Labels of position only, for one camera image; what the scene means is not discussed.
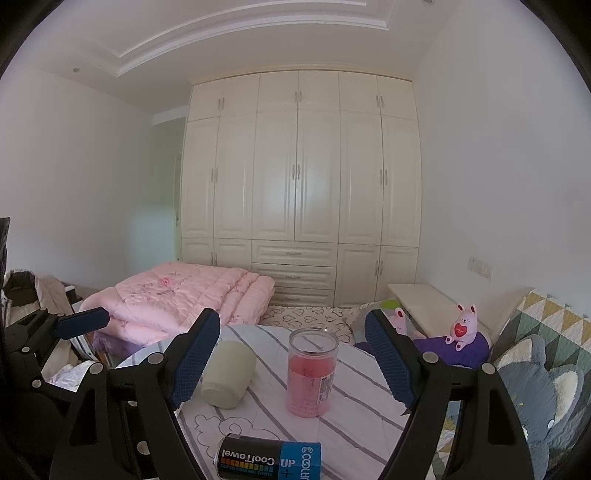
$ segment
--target pink liquid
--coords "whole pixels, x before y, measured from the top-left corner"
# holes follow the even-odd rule
[[[335,375],[336,358],[306,358],[294,355],[287,371],[287,410],[311,418],[329,409],[329,392]]]

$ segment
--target drawer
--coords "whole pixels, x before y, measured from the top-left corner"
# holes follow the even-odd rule
[[[274,278],[277,287],[335,289],[335,267],[255,263],[252,264],[252,271]]]
[[[253,240],[252,262],[336,267],[338,246],[316,242]]]
[[[277,287],[271,305],[286,307],[310,306],[332,307],[335,302],[334,290],[313,290],[312,288]]]

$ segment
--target screw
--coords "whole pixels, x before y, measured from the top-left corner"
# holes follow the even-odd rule
[[[493,373],[496,372],[496,368],[493,364],[482,364],[482,371],[484,373],[486,373],[487,375],[492,375]]]
[[[100,374],[103,371],[103,364],[100,364],[98,362],[94,363],[90,366],[88,371],[93,375]]]
[[[164,360],[164,355],[160,352],[154,352],[148,357],[148,363],[151,365],[158,365]]]
[[[428,364],[436,364],[439,361],[439,355],[435,352],[425,352],[423,353],[423,360]]]

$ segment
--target blue label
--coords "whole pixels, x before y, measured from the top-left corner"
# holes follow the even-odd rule
[[[320,480],[321,465],[319,443],[285,442],[281,447],[278,478]]]

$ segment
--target white cabinet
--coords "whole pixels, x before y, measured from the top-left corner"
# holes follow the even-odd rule
[[[337,242],[340,199],[338,112],[299,112],[295,169],[295,240]]]
[[[335,289],[335,267],[255,263],[252,264],[252,271],[273,278],[276,287]]]
[[[339,111],[339,74],[321,70],[300,71],[300,110]]]
[[[259,74],[242,75],[223,80],[222,115],[256,113]]]
[[[375,293],[376,301],[386,300],[390,297],[388,284],[414,283],[417,258],[417,248],[382,247],[379,259],[378,286]]]
[[[181,181],[181,237],[213,237],[213,180],[219,119],[189,122]]]
[[[339,72],[339,90],[342,111],[380,113],[375,75]]]
[[[379,245],[382,236],[382,127],[379,115],[341,113],[339,241]]]
[[[335,306],[352,307],[374,300],[379,245],[339,244]]]
[[[213,265],[213,238],[183,238],[183,262]]]
[[[382,245],[418,247],[421,231],[421,145],[416,123],[382,117],[384,227]]]
[[[222,107],[223,80],[202,83],[193,87],[189,117],[187,120],[201,120],[220,115]]]
[[[294,239],[296,143],[297,111],[258,113],[252,197],[255,239]]]
[[[332,307],[334,302],[334,291],[314,290],[312,288],[276,287],[275,294],[271,299],[271,305],[284,305],[287,307]]]
[[[296,111],[298,102],[297,71],[261,73],[258,112]]]
[[[264,264],[335,267],[337,244],[252,241],[252,261]]]
[[[214,237],[252,238],[256,114],[220,119],[215,168]]]
[[[413,84],[406,80],[378,77],[378,89],[382,115],[399,116],[417,120]]]
[[[216,238],[213,263],[216,267],[239,267],[251,270],[252,240]]]

